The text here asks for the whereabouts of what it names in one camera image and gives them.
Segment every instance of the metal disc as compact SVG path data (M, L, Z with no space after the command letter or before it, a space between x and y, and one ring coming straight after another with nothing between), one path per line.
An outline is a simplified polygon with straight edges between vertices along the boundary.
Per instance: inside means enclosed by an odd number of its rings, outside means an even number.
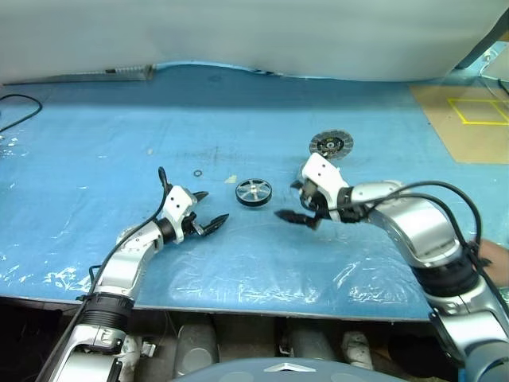
M353 138L346 131L323 131L311 139L309 152L318 153L327 159L341 159L352 151Z
M270 200L272 187L263 179L247 179L237 185L235 195L239 203L250 207L258 207Z

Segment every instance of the cardboard sheet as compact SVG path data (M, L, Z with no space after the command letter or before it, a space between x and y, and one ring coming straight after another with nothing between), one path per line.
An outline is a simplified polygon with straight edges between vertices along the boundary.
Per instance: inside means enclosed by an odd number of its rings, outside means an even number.
M509 98L499 89L412 85L428 120L456 162L509 163Z

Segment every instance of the table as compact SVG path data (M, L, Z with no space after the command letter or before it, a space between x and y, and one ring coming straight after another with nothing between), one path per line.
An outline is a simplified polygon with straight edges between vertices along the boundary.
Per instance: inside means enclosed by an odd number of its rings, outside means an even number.
M323 222L317 231L274 216L299 209L289 188L310 139L354 138L345 180L449 181L477 203L488 239L507 243L507 166L456 163L407 84L265 76L182 65L150 82L18 85L45 109L0 141L0 294L74 300L117 235L157 207L157 167L173 184L209 191L198 220L229 212L213 235L168 245L148 267L137 303L179 310L364 319L426 319L410 269L385 233ZM0 125L30 110L0 105ZM196 177L195 170L203 175ZM235 199L250 177L273 187L258 209ZM447 193L464 232L466 205Z

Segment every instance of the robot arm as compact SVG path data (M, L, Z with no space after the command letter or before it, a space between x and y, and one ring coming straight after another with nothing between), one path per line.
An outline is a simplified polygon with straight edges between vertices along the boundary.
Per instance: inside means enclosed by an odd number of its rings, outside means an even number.
M178 185L168 186L162 207L162 218L148 221L133 232L127 229L124 239L106 262L91 293L84 299L83 309L71 334L52 367L52 382L115 382L122 363L119 354L127 333L146 266L164 244L178 244L187 235L206 236L219 228L228 215L215 218L202 227L192 211L208 193L190 193Z
M313 229L321 219L330 219L365 221L385 230L424 290L444 350L466 364L468 380L488 380L482 378L495 366L507 372L509 317L474 269L468 257L471 248L460 243L441 210L405 191L374 204L374 199L394 193L402 183L349 187L339 170L319 154L311 155L302 178L303 182L294 182L292 187L299 190L302 205L314 211L315 217L288 210L276 212L279 217ZM497 353L495 348L505 352Z

